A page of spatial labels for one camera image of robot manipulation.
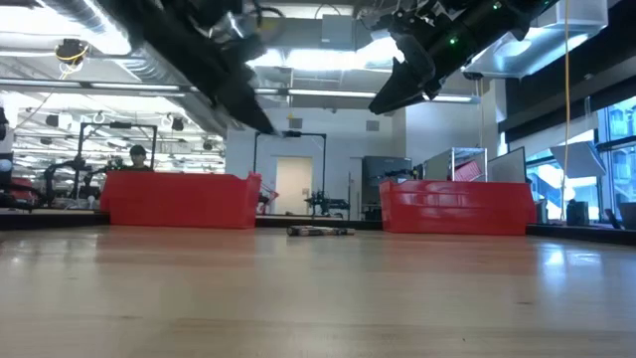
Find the grey ceiling box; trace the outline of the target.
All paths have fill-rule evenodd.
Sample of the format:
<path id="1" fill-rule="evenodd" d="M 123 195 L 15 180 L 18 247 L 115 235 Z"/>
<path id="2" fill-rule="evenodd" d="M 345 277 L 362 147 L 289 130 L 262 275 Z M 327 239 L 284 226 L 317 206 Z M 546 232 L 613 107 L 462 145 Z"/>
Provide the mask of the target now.
<path id="1" fill-rule="evenodd" d="M 355 49 L 354 19 L 343 15 L 323 15 L 320 45 L 329 50 L 353 51 Z"/>

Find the person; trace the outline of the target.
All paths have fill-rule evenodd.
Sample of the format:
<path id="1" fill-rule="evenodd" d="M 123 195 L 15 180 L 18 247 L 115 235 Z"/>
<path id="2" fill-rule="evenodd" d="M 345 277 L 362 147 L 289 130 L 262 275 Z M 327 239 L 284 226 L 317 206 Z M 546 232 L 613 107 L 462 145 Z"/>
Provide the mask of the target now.
<path id="1" fill-rule="evenodd" d="M 134 171 L 151 171 L 151 168 L 145 164 L 146 150 L 143 146 L 135 144 L 129 150 L 130 159 L 132 165 L 128 167 L 128 170 Z"/>

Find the red background object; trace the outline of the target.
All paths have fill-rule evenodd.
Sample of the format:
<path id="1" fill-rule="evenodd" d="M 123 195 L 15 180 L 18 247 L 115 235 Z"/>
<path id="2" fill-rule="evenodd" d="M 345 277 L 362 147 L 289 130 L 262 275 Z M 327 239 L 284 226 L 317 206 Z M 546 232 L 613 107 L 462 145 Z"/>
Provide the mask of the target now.
<path id="1" fill-rule="evenodd" d="M 11 179 L 11 183 L 29 187 L 29 188 L 33 187 L 33 182 L 29 178 L 13 177 Z M 11 189 L 9 193 L 18 202 L 25 202 L 27 204 L 37 204 L 39 201 L 38 196 L 32 191 Z"/>

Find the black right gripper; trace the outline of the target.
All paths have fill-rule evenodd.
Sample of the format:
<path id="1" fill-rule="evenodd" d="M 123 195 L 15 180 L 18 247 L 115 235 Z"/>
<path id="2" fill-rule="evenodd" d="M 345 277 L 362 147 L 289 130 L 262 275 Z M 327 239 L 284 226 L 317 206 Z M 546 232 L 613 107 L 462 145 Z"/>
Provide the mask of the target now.
<path id="1" fill-rule="evenodd" d="M 446 78 L 497 40 L 497 0 L 469 0 L 455 17 L 446 0 L 428 0 L 393 14 L 392 37 L 404 60 L 393 58 L 392 74 L 369 105 L 387 113 L 435 97 Z"/>

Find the grey panel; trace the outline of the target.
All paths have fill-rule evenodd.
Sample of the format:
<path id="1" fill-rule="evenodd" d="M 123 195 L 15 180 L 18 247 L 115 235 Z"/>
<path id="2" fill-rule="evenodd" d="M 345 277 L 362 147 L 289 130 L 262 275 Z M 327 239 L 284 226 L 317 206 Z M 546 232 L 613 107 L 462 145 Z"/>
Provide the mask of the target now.
<path id="1" fill-rule="evenodd" d="M 488 182 L 526 183 L 525 148 L 520 147 L 489 160 L 487 163 L 487 176 Z"/>

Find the white angled board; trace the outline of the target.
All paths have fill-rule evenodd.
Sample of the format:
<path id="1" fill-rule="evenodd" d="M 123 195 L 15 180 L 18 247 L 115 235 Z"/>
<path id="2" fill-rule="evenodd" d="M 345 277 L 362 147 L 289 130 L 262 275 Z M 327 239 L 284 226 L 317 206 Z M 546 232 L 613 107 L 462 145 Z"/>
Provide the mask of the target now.
<path id="1" fill-rule="evenodd" d="M 604 162 L 592 141 L 553 146 L 550 151 L 569 179 L 602 177 L 606 174 Z"/>

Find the black cabinet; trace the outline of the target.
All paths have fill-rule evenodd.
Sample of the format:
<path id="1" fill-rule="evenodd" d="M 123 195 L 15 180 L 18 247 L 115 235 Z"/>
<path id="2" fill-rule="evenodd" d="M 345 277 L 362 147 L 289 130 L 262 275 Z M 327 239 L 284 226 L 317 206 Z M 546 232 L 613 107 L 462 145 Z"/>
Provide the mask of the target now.
<path id="1" fill-rule="evenodd" d="M 412 177 L 409 158 L 365 156 L 362 160 L 361 208 L 364 221 L 382 219 L 380 185 L 385 181 L 402 182 Z"/>

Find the small black box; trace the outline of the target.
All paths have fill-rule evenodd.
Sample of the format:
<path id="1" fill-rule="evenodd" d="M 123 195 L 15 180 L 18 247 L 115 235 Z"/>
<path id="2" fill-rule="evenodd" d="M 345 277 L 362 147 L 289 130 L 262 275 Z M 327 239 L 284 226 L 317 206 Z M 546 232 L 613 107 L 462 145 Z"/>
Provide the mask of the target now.
<path id="1" fill-rule="evenodd" d="M 566 224 L 573 227 L 588 226 L 588 203 L 571 199 L 566 206 Z"/>

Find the black metal stand frame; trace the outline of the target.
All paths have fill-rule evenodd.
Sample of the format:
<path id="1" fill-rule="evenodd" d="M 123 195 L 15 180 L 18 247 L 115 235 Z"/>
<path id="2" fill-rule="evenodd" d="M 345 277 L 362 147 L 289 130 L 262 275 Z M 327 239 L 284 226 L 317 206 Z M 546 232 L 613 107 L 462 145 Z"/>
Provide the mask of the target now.
<path id="1" fill-rule="evenodd" d="M 257 133 L 254 136 L 252 171 L 262 177 L 262 183 L 275 190 L 276 163 L 278 157 L 311 157 L 313 160 L 313 192 L 325 190 L 326 185 L 326 159 L 327 159 L 327 135 L 324 133 L 302 132 L 299 130 L 283 130 L 277 135 Z M 276 214 L 273 202 L 269 215 Z"/>
<path id="2" fill-rule="evenodd" d="M 109 124 L 105 124 L 105 123 L 95 123 L 95 122 L 81 122 L 79 127 L 79 142 L 78 142 L 78 150 L 77 150 L 77 155 L 76 155 L 76 159 L 78 159 L 80 162 L 82 161 L 82 151 L 83 151 L 83 143 L 88 140 L 92 134 L 97 131 L 98 129 L 101 129 L 103 126 L 108 126 L 111 129 L 132 129 L 132 128 L 150 128 L 152 130 L 152 139 L 151 139 L 151 157 L 150 157 L 150 168 L 154 169 L 154 162 L 155 162 L 155 152 L 156 152 L 156 144 L 157 144 L 157 138 L 158 138 L 158 126 L 157 125 L 153 125 L 153 124 L 136 124 L 136 123 L 132 123 L 132 122 L 124 122 L 124 121 L 114 121 L 111 122 Z M 92 127 L 93 128 L 93 132 L 91 132 L 90 134 L 85 134 L 84 131 L 87 127 Z M 115 170 L 115 169 L 120 169 L 121 166 L 117 167 L 117 166 L 113 166 L 110 164 L 107 164 L 104 167 L 101 167 L 99 169 L 95 169 L 92 170 L 91 167 L 89 166 L 85 166 L 85 167 L 78 167 L 77 169 L 75 169 L 75 178 L 74 178 L 74 189 L 75 189 L 75 196 L 74 199 L 78 200 L 80 198 L 80 188 L 81 188 L 81 184 L 83 183 L 84 186 L 89 186 L 90 181 L 92 179 L 92 176 L 94 174 L 105 174 L 107 173 L 109 170 Z M 82 182 L 80 181 L 80 174 L 82 172 L 86 172 L 86 176 L 88 178 L 88 182 L 86 183 L 85 180 L 83 180 Z"/>

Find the metal shelf rack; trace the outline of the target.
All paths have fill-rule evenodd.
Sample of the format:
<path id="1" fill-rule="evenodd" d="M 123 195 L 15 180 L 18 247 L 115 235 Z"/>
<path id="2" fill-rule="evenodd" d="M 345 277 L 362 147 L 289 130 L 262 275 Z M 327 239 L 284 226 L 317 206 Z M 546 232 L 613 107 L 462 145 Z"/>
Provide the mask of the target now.
<path id="1" fill-rule="evenodd" d="M 481 147 L 451 147 L 423 162 L 425 180 L 487 182 L 488 151 Z"/>

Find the cream door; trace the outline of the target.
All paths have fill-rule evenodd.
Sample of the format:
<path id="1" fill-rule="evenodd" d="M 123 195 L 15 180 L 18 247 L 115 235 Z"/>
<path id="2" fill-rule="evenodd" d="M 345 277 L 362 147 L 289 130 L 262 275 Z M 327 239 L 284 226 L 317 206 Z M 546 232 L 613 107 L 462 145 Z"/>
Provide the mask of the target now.
<path id="1" fill-rule="evenodd" d="M 276 214 L 306 215 L 312 190 L 313 160 L 311 157 L 278 157 L 276 163 L 274 201 Z"/>

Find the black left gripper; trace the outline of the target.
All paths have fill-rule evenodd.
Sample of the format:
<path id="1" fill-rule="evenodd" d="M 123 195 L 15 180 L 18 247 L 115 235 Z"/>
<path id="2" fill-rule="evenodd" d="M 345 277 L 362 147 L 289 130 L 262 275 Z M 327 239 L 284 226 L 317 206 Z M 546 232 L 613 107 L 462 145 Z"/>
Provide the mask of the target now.
<path id="1" fill-rule="evenodd" d="M 260 0 L 101 0 L 101 7 L 132 39 L 150 45 L 199 92 L 232 119 L 275 134 L 250 85 L 247 62 L 282 34 L 265 16 L 284 19 Z"/>

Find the red plastic bin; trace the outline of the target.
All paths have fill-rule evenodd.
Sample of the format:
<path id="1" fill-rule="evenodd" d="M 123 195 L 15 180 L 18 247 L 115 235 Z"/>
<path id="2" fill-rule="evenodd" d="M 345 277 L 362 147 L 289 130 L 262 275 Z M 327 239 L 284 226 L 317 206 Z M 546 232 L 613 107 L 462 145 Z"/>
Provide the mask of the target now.
<path id="1" fill-rule="evenodd" d="M 523 236 L 536 221 L 526 183 L 385 181 L 380 197 L 391 233 Z"/>
<path id="2" fill-rule="evenodd" d="M 112 225 L 252 229 L 261 176 L 111 171 L 99 210 Z"/>

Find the white ceiling air unit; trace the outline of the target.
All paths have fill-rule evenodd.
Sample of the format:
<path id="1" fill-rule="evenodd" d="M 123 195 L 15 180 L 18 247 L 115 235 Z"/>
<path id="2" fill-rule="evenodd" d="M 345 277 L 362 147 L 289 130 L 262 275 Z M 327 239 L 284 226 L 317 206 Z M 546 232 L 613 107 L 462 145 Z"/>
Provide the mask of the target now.
<path id="1" fill-rule="evenodd" d="M 461 68 L 492 78 L 530 76 L 608 25 L 607 0 L 558 0 L 536 18 L 521 41 L 508 33 Z"/>

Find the small black background robot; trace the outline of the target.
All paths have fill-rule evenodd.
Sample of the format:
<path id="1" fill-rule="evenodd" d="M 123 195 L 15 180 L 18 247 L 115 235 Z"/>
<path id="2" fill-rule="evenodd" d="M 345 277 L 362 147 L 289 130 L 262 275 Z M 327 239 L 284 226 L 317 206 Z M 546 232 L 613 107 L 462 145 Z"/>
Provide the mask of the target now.
<path id="1" fill-rule="evenodd" d="M 311 216 L 343 218 L 342 211 L 350 213 L 351 205 L 345 199 L 332 199 L 324 191 L 313 192 L 305 199 L 311 210 Z"/>

